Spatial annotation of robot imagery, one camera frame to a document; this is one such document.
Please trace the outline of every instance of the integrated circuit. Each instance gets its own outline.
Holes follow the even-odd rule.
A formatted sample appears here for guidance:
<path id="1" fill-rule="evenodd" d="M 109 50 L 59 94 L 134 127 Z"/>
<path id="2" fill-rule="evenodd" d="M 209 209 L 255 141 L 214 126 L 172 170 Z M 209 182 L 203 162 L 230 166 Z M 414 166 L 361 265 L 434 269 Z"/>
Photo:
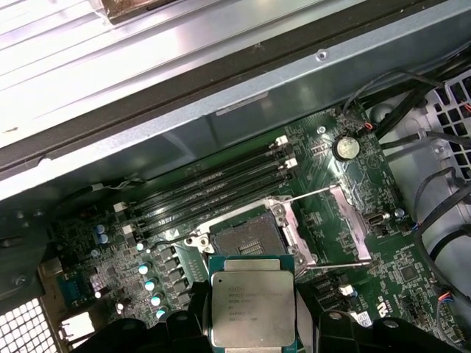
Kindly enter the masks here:
<path id="1" fill-rule="evenodd" d="M 417 277 L 417 272 L 415 271 L 413 266 L 407 266 L 400 270 L 400 273 L 403 275 L 404 281 L 411 281 L 415 277 Z"/>
<path id="2" fill-rule="evenodd" d="M 221 255 L 286 254 L 286 246 L 271 212 L 214 235 L 211 243 Z"/>

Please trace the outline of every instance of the white connector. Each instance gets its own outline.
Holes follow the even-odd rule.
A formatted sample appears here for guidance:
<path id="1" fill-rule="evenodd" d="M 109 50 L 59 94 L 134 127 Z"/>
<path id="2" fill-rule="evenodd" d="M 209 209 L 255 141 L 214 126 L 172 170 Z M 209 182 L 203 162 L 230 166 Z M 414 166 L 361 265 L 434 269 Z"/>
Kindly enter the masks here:
<path id="1" fill-rule="evenodd" d="M 339 286 L 339 290 L 342 296 L 352 296 L 352 294 L 355 293 L 352 285 L 341 285 Z"/>
<path id="2" fill-rule="evenodd" d="M 124 211 L 127 209 L 127 204 L 124 202 L 119 202 L 118 204 L 113 205 L 113 209 L 115 210 L 116 213 Z"/>
<path id="3" fill-rule="evenodd" d="M 288 138 L 286 137 L 286 135 L 283 135 L 283 136 L 280 136 L 279 138 L 277 138 L 275 140 L 275 143 L 277 146 L 282 146 L 282 145 L 286 145 L 288 143 Z"/>
<path id="4" fill-rule="evenodd" d="M 128 224 L 121 228 L 124 235 L 132 234 L 134 232 L 134 227 L 132 224 Z"/>
<path id="5" fill-rule="evenodd" d="M 291 169 L 297 166 L 296 158 L 290 158 L 289 160 L 285 161 L 285 167 L 287 169 Z"/>

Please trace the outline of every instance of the motherboard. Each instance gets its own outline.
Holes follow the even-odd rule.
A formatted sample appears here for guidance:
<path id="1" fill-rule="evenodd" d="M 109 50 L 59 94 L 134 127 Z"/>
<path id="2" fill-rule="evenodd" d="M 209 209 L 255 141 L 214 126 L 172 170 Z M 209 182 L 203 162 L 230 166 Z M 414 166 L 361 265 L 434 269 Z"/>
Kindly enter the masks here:
<path id="1" fill-rule="evenodd" d="M 349 114 L 366 121 L 360 107 Z M 365 327 L 394 316 L 438 335 L 413 225 L 375 135 L 331 109 L 124 189 L 52 231 L 67 305 L 105 303 L 108 321 L 151 327 L 185 308 L 212 254 L 292 254 L 312 316 L 342 310 Z"/>

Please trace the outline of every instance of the sticker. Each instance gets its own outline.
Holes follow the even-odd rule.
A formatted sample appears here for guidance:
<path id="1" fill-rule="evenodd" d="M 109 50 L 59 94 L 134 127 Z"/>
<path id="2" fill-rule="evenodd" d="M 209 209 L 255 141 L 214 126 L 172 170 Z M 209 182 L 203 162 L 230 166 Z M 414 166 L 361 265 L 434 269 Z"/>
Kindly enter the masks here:
<path id="1" fill-rule="evenodd" d="M 367 311 L 359 313 L 355 319 L 363 327 L 370 327 L 371 325 L 373 325 Z"/>

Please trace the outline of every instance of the mesh vent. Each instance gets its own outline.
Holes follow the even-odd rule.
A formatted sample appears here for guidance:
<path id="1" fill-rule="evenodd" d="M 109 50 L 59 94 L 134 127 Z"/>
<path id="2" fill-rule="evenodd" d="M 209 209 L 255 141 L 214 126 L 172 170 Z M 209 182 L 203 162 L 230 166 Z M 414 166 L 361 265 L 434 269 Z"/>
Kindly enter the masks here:
<path id="1" fill-rule="evenodd" d="M 0 353 L 30 352 L 57 352 L 37 299 L 0 316 Z"/>
<path id="2" fill-rule="evenodd" d="M 457 82 L 450 84 L 447 89 L 435 90 L 439 103 L 434 104 L 436 117 L 442 125 L 443 132 L 456 136 L 469 136 L 467 126 L 471 126 L 471 75 L 463 76 Z M 463 177 L 471 180 L 471 149 L 450 143 L 456 163 L 460 167 Z"/>

